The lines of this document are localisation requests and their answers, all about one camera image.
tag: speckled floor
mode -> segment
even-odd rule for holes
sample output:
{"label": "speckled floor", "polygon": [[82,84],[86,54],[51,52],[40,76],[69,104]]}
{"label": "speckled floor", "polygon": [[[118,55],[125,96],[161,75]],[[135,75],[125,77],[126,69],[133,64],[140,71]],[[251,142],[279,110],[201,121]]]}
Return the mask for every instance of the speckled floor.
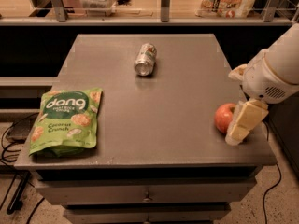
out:
{"label": "speckled floor", "polygon": [[[269,143],[277,156],[282,179],[279,185],[266,195],[265,208],[268,223],[299,223],[299,180],[294,175],[272,133],[269,135]],[[2,202],[7,192],[12,177],[13,175],[0,175],[0,202]],[[276,166],[264,167],[256,178],[258,184],[241,202],[231,203],[232,211],[222,220],[214,221],[215,224],[264,223],[263,194],[268,188],[277,183],[279,179],[278,168]],[[18,178],[0,211],[0,223],[26,224],[30,213],[42,198],[33,187],[27,185],[21,197],[23,201],[22,209],[8,215],[7,206],[19,181]],[[61,206],[52,206],[45,200],[36,209],[30,224],[69,224],[70,222],[63,217],[63,211],[64,209]]]}

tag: chip bag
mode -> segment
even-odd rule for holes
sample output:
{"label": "chip bag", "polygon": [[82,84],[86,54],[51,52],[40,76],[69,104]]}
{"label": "chip bag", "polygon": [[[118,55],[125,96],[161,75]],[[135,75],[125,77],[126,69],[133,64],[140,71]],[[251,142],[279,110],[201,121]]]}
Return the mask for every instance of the chip bag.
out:
{"label": "chip bag", "polygon": [[93,88],[43,94],[29,155],[71,156],[95,147],[101,93],[102,89]]}

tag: table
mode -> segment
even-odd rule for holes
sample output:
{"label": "table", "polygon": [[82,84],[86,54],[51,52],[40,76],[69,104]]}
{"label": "table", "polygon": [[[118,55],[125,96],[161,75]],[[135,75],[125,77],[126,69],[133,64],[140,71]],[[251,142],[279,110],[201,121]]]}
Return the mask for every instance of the table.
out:
{"label": "table", "polygon": [[[133,68],[142,44],[154,73]],[[261,126],[231,147],[214,126],[218,106],[245,100],[214,35],[78,35],[53,90],[104,90],[97,146],[74,158],[28,157],[36,189],[73,223],[187,223],[229,212],[276,164]]]}

